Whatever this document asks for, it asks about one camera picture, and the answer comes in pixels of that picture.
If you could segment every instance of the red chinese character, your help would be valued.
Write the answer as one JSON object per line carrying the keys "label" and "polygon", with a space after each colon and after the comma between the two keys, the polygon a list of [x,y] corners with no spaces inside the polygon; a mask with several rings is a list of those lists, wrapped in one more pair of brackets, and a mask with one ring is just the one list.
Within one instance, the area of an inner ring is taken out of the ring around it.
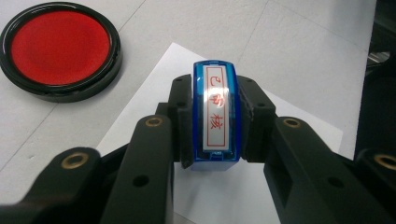
{"label": "red chinese character", "polygon": [[210,78],[210,85],[211,85],[211,86],[215,86],[215,85],[213,84],[213,79],[215,79],[216,82],[221,83],[220,77],[211,77],[211,78]]}
{"label": "red chinese character", "polygon": [[218,105],[220,107],[224,106],[224,98],[221,94],[214,94],[209,100],[212,101],[215,105]]}
{"label": "red chinese character", "polygon": [[212,120],[210,120],[210,123],[212,124],[212,127],[210,129],[219,128],[219,130],[220,130],[221,126],[223,125],[221,123],[221,120],[223,119],[223,117],[221,117],[220,115],[217,115],[217,114],[213,114],[213,116],[210,118],[212,119]]}

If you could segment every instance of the red ink pad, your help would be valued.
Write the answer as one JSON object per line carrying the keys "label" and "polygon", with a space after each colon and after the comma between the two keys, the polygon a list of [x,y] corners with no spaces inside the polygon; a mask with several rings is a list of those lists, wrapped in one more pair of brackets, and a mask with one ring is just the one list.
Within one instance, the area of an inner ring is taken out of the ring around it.
{"label": "red ink pad", "polygon": [[98,12],[46,3],[14,17],[0,36],[0,65],[20,88],[52,102],[75,102],[104,89],[120,70],[120,37]]}

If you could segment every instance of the black rim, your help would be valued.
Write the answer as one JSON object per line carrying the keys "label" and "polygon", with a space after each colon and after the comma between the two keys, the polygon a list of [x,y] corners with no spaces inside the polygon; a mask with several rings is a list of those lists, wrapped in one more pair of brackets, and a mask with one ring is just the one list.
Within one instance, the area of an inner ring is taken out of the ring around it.
{"label": "black rim", "polygon": [[[65,85],[46,85],[39,82],[35,82],[29,79],[28,77],[26,77],[23,73],[21,73],[14,64],[10,53],[11,42],[17,31],[21,29],[21,27],[32,18],[53,11],[65,11],[65,10],[83,13],[95,19],[103,26],[103,28],[107,32],[110,42],[110,49],[107,54],[106,60],[99,67],[99,69],[96,70],[89,77],[86,77],[81,81],[75,83],[65,84]],[[115,75],[120,70],[120,60],[121,60],[120,37],[116,28],[106,17],[104,17],[100,13],[79,4],[56,2],[56,3],[46,3],[34,7],[29,7],[20,14],[18,14],[17,16],[15,16],[7,24],[7,26],[3,30],[3,33],[0,36],[0,39],[2,44],[2,48],[0,50],[0,65],[5,75],[18,87],[40,96],[49,97],[49,98],[62,97],[62,96],[72,97],[72,95],[76,95],[82,91],[89,91],[92,93],[90,95],[94,95],[97,92],[101,91],[105,86],[107,86],[109,82],[111,82],[111,80],[114,79]],[[92,88],[96,88],[96,89],[99,88],[99,89],[97,91],[89,90]]]}

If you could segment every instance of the paper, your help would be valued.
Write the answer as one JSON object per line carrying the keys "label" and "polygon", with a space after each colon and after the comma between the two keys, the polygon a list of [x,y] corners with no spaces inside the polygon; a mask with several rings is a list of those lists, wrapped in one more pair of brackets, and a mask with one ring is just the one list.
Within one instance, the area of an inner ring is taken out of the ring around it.
{"label": "paper", "polygon": [[[136,123],[167,102],[172,80],[192,74],[192,65],[205,58],[173,43],[114,122],[97,149],[105,155],[129,143]],[[283,101],[271,92],[279,116],[305,120],[323,141],[338,152],[343,132]],[[174,210],[195,223],[279,223],[263,164],[238,162],[226,172],[194,172],[175,164]]]}

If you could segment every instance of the white tabletop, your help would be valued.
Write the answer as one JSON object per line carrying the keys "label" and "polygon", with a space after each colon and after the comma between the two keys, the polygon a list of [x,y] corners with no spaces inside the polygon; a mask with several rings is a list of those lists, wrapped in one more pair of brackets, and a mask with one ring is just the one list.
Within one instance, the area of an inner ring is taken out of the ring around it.
{"label": "white tabletop", "polygon": [[[42,2],[3,1],[0,28]],[[123,66],[108,88],[73,104],[39,100],[0,72],[0,203],[20,200],[60,152],[97,147],[172,42],[234,63],[342,130],[340,154],[353,157],[375,0],[78,2],[116,26]]]}

